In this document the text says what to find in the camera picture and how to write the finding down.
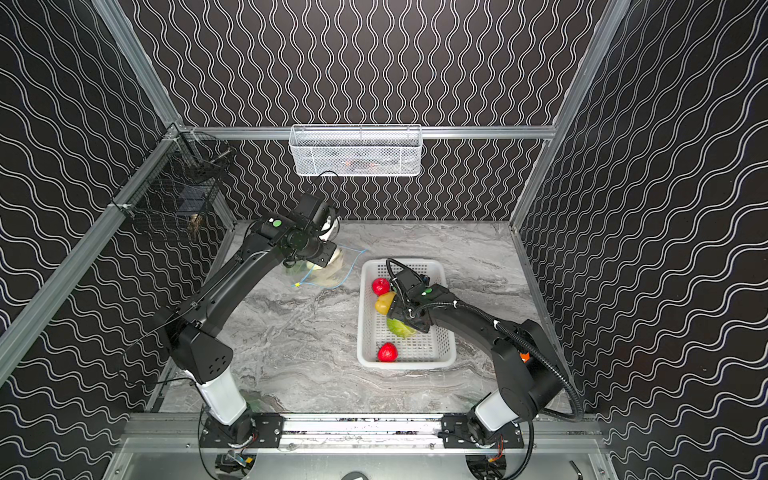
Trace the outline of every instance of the marble surface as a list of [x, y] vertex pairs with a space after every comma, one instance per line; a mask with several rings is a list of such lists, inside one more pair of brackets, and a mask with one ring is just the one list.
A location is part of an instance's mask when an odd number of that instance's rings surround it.
[[[242, 242], [238, 226], [230, 255]], [[368, 249], [333, 290], [296, 288], [278, 267], [235, 309], [218, 338], [234, 350], [233, 376], [256, 409], [275, 412], [464, 412], [495, 389], [490, 359], [456, 336], [447, 369], [368, 369], [357, 361], [360, 267], [367, 260], [431, 258], [465, 302], [501, 318], [536, 319], [503, 223], [343, 223], [338, 244]], [[551, 404], [568, 410], [564, 396]], [[200, 397], [171, 383], [162, 412], [194, 412]]]

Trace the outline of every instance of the black wire mesh basket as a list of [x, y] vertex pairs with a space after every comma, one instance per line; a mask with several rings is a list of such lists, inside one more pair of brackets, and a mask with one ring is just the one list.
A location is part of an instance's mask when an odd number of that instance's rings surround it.
[[226, 141], [207, 134], [185, 132], [176, 143], [128, 204], [119, 206], [136, 233], [156, 241], [199, 238], [235, 154]]

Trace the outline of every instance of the mounting plate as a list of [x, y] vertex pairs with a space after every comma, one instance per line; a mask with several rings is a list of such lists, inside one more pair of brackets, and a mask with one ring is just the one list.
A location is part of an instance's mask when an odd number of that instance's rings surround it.
[[[474, 442], [469, 442], [470, 433], [467, 428], [467, 416], [459, 414], [444, 415], [441, 420], [442, 431], [452, 433], [442, 440], [442, 446], [446, 449], [479, 449]], [[508, 423], [501, 427], [493, 436], [495, 441], [497, 436], [504, 437], [504, 449], [522, 449], [523, 435], [520, 432], [520, 426], [514, 423]]]
[[[204, 449], [228, 448], [227, 438], [219, 433], [210, 416], [205, 421], [205, 429], [200, 434], [200, 447]], [[276, 449], [283, 436], [285, 419], [277, 413], [259, 413], [251, 417], [253, 429], [257, 432], [256, 440], [248, 445], [249, 449]]]

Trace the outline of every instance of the white wire mesh basket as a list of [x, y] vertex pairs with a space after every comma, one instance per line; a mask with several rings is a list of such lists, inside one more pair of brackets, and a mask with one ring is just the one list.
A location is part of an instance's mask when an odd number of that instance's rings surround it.
[[288, 140], [296, 173], [331, 170], [345, 177], [415, 177], [422, 172], [422, 126], [293, 125]]

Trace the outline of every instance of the plastic bag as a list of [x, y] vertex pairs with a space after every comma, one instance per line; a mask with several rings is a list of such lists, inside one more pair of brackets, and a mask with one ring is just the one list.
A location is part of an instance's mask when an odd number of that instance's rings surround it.
[[336, 245], [331, 260], [326, 266], [317, 266], [306, 260], [297, 262], [287, 271], [294, 286], [314, 285], [333, 289], [344, 284], [352, 272], [358, 257], [367, 249], [357, 250], [343, 245]]

